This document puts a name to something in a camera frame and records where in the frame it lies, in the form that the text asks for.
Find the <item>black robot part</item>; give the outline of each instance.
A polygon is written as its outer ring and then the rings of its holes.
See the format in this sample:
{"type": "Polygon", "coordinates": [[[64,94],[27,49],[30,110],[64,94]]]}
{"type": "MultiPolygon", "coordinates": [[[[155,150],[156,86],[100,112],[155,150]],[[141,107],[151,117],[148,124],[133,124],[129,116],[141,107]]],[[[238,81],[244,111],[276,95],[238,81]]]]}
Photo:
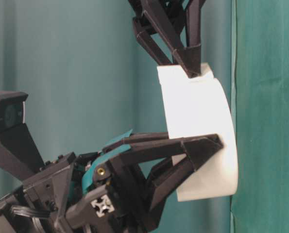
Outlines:
{"type": "Polygon", "coordinates": [[[130,149],[97,165],[87,194],[81,192],[84,166],[106,154],[70,153],[46,162],[0,199],[0,232],[150,232],[158,227],[167,197],[222,148],[215,134],[168,139],[167,133],[139,133],[102,150],[122,145],[130,149]],[[187,156],[173,166],[171,157],[178,154],[187,156]],[[156,159],[163,160],[145,177],[139,164],[156,159]]]}
{"type": "Polygon", "coordinates": [[[0,167],[24,180],[44,166],[25,124],[23,92],[0,91],[0,167]]]}
{"type": "Polygon", "coordinates": [[[136,17],[138,43],[161,66],[180,64],[189,78],[201,75],[201,8],[205,0],[128,0],[136,17]],[[186,44],[180,34],[185,27],[186,44]],[[173,62],[152,39],[158,33],[171,51],[173,62]]]}

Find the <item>wire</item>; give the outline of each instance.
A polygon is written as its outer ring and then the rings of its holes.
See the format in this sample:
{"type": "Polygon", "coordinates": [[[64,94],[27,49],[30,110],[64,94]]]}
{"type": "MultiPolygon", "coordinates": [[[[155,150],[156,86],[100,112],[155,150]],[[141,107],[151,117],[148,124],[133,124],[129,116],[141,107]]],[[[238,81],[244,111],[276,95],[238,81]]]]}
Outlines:
{"type": "Polygon", "coordinates": [[[50,217],[50,211],[46,210],[35,210],[26,206],[13,205],[11,207],[11,212],[14,215],[20,215],[30,218],[48,219],[50,217]]]}

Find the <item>brass screw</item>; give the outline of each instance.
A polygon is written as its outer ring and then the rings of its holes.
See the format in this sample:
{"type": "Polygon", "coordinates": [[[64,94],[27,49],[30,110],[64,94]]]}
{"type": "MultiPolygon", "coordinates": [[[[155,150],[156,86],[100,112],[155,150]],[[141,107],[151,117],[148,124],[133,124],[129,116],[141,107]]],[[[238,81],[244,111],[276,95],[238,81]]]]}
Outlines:
{"type": "Polygon", "coordinates": [[[102,167],[100,167],[100,168],[97,170],[97,173],[98,173],[99,175],[103,176],[103,175],[105,174],[105,170],[104,170],[102,167]]]}

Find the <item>green wall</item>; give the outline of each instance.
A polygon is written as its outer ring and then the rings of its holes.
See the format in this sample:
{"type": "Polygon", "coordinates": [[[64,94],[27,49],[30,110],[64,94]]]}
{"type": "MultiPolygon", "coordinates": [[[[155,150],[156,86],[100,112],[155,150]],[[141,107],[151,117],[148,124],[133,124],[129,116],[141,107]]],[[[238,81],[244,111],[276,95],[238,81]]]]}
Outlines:
{"type": "MultiPolygon", "coordinates": [[[[229,1],[207,0],[202,28],[203,61],[228,98],[230,12],[229,1]]],[[[44,160],[98,150],[129,128],[166,130],[156,64],[132,16],[127,1],[0,0],[0,89],[30,94],[27,124],[44,160]]],[[[14,185],[0,170],[0,196],[14,185]]],[[[229,232],[229,198],[178,203],[173,194],[156,232],[181,231],[229,232]]]]}
{"type": "Polygon", "coordinates": [[[236,3],[234,230],[289,233],[289,0],[236,3]]]}

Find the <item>white cylindrical object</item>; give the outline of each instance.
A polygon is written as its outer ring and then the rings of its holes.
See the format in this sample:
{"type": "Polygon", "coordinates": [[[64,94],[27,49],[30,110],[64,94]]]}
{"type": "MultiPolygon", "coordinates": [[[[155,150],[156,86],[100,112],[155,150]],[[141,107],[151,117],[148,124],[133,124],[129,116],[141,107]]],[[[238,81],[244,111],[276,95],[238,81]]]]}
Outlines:
{"type": "MultiPolygon", "coordinates": [[[[207,63],[189,79],[179,65],[157,67],[170,138],[218,134],[223,149],[178,189],[178,200],[232,195],[238,185],[238,159],[232,118],[224,90],[207,63]]],[[[174,164],[185,155],[173,157],[174,164]]]]}

